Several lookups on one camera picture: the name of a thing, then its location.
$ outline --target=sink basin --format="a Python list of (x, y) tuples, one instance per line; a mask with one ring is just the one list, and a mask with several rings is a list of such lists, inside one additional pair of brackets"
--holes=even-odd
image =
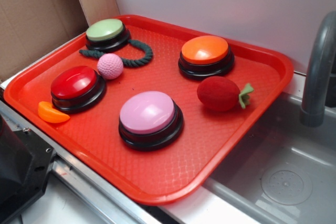
[(300, 105), (282, 93), (204, 187), (261, 223), (335, 223), (336, 113), (310, 128)]

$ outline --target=black object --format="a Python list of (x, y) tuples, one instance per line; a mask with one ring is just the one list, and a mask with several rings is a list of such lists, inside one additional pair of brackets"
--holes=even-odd
[(86, 46), (89, 50), (96, 50), (102, 52), (114, 52), (125, 45), (127, 45), (128, 40), (131, 36), (130, 31), (126, 29), (125, 25), (122, 24), (123, 28), (119, 34), (116, 36), (105, 39), (105, 40), (90, 40), (88, 36), (86, 36)]
[(180, 73), (193, 80), (204, 80), (210, 76), (223, 76), (230, 72), (235, 62), (235, 56), (229, 48), (227, 55), (218, 62), (206, 65), (197, 65), (187, 62), (182, 52), (178, 61)]
[(181, 134), (184, 120), (181, 109), (174, 102), (174, 117), (163, 129), (151, 134), (134, 134), (123, 126), (119, 120), (119, 134), (126, 145), (138, 151), (154, 151), (168, 146)]
[(0, 223), (19, 215), (46, 190), (56, 153), (35, 132), (13, 132), (0, 116)]
[(96, 75), (97, 79), (93, 87), (76, 98), (63, 100), (51, 93), (53, 105), (67, 114), (79, 113), (96, 105), (106, 93), (106, 81), (97, 72)]

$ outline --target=gray faucet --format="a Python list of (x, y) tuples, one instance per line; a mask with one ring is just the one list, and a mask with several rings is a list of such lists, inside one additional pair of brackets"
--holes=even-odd
[(302, 97), (300, 121), (317, 127), (323, 123), (324, 106), (336, 106), (336, 11), (323, 19), (311, 52)]

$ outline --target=drain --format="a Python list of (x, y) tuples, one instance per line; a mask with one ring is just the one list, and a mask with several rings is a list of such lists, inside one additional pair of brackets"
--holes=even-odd
[(266, 170), (261, 186), (270, 199), (282, 205), (300, 204), (309, 198), (312, 191), (308, 174), (291, 164)]

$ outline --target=pink button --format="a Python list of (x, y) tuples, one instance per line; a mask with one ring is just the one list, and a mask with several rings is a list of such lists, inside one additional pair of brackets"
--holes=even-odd
[(151, 134), (165, 128), (174, 118), (173, 100), (165, 93), (147, 91), (130, 98), (121, 108), (120, 121), (129, 132)]

